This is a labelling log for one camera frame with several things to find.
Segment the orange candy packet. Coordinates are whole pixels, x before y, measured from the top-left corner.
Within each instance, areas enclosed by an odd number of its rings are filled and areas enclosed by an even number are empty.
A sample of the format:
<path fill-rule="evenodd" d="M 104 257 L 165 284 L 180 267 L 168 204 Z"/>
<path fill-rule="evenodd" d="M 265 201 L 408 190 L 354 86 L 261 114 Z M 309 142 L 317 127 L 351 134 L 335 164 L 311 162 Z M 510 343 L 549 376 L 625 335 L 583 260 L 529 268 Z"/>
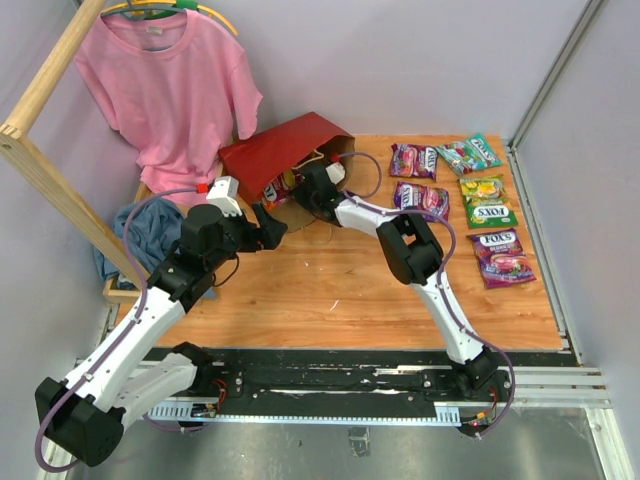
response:
<path fill-rule="evenodd" d="M 261 201 L 265 208 L 271 211 L 287 202 L 300 179 L 301 176 L 293 169 L 278 175 L 263 189 Z"/>

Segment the teal candy packet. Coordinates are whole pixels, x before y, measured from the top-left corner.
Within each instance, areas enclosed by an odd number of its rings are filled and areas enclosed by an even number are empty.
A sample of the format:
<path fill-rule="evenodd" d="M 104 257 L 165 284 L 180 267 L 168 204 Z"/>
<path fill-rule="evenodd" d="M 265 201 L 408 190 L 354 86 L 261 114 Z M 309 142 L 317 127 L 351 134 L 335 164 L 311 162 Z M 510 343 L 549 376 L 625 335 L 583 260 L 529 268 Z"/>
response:
<path fill-rule="evenodd" d="M 464 140 L 456 140 L 435 147 L 457 176 L 463 176 L 503 164 L 487 138 L 477 133 Z"/>

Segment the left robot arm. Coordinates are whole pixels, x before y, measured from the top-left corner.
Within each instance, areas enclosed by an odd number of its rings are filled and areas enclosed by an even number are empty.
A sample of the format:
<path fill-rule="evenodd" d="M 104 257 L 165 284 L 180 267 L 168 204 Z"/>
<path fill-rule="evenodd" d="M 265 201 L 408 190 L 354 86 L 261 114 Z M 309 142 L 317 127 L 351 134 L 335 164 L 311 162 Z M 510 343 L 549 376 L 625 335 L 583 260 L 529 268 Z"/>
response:
<path fill-rule="evenodd" d="M 250 222 L 241 209 L 225 213 L 211 204 L 190 209 L 180 236 L 151 274 L 125 319 L 61 381 L 45 378 L 35 392 L 39 428 L 34 451 L 51 473 L 45 439 L 69 452 L 76 463 L 105 461 L 126 430 L 167 397 L 181 391 L 200 396 L 214 383 L 212 358 L 184 343 L 144 373 L 132 373 L 157 340 L 181 320 L 213 286 L 216 270 L 242 253 L 274 250 L 287 231 L 264 207 L 252 207 Z"/>

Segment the red paper bag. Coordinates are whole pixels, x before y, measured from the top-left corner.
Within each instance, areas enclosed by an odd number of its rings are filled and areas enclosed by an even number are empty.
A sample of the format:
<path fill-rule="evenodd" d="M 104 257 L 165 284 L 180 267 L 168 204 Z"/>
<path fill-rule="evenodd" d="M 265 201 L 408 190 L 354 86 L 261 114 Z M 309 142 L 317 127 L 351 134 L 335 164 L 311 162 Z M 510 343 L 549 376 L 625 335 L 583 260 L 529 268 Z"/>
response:
<path fill-rule="evenodd" d="M 326 159 L 342 154 L 342 164 L 352 167 L 355 138 L 315 112 L 272 127 L 218 152 L 224 172 L 239 182 L 238 196 L 251 205 L 262 200 L 264 190 L 285 171 L 318 151 Z"/>

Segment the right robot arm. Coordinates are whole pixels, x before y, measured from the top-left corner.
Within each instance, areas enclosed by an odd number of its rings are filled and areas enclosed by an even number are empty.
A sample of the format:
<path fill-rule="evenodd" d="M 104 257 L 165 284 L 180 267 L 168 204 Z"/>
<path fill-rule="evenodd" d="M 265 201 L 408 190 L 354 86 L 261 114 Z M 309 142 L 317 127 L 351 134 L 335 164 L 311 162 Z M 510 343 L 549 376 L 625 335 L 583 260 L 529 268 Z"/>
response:
<path fill-rule="evenodd" d="M 292 190 L 298 204 L 323 221 L 377 238 L 392 275 L 421 298 L 445 340 L 455 392 L 466 400 L 486 392 L 497 360 L 452 291 L 445 271 L 447 256 L 425 213 L 396 212 L 340 192 L 319 162 L 303 167 L 299 179 Z"/>

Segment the green candy packet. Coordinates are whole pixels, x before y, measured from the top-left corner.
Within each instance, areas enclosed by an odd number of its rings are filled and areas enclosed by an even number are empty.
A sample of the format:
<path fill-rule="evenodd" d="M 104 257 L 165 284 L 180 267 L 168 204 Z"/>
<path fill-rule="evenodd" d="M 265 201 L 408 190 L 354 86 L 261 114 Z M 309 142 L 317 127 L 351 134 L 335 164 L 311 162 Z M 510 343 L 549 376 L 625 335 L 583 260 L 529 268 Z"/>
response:
<path fill-rule="evenodd" d="M 502 174 L 461 178 L 459 186 L 470 229 L 511 228 L 518 225 Z"/>

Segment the purple candy packet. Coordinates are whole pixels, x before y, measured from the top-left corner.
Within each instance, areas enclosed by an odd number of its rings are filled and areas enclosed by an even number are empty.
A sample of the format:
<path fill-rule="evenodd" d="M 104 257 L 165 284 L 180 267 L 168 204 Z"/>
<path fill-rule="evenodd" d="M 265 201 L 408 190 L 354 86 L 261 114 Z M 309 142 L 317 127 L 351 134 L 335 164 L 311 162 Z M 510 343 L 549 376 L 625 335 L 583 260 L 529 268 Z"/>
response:
<path fill-rule="evenodd" d="M 398 210 L 422 210 L 441 219 L 449 219 L 450 198 L 443 188 L 400 181 L 396 184 L 393 204 Z"/>
<path fill-rule="evenodd" d="M 487 289 L 505 288 L 536 280 L 531 266 L 514 228 L 483 234 L 471 234 L 467 238 Z"/>
<path fill-rule="evenodd" d="M 389 175 L 398 178 L 436 180 L 438 151 L 429 145 L 398 144 L 391 146 Z"/>

